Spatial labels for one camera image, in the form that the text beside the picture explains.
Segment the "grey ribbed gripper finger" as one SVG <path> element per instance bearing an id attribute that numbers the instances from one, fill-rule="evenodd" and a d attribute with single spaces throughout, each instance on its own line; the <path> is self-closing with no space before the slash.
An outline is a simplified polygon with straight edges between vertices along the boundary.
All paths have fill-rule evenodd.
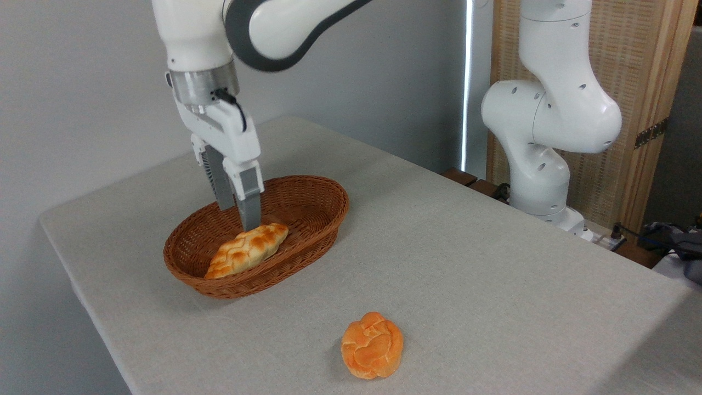
<path id="1" fill-rule="evenodd" d="M 244 231 L 251 231 L 261 224 L 261 193 L 265 191 L 261 166 L 258 160 L 236 163 L 223 160 L 223 168 L 235 188 L 236 207 Z"/>
<path id="2" fill-rule="evenodd" d="M 193 146 L 196 162 L 203 167 L 207 175 L 220 210 L 234 207 L 235 196 L 223 167 L 223 155 L 195 133 L 191 135 L 191 146 Z"/>

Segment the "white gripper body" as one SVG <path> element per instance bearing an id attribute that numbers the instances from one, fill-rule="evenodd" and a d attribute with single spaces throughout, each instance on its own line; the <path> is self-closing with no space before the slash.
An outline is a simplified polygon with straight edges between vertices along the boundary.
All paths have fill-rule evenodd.
<path id="1" fill-rule="evenodd" d="M 170 71 L 166 79 L 191 133 L 236 163 L 258 159 L 261 146 L 253 120 L 236 101 L 234 71 Z"/>

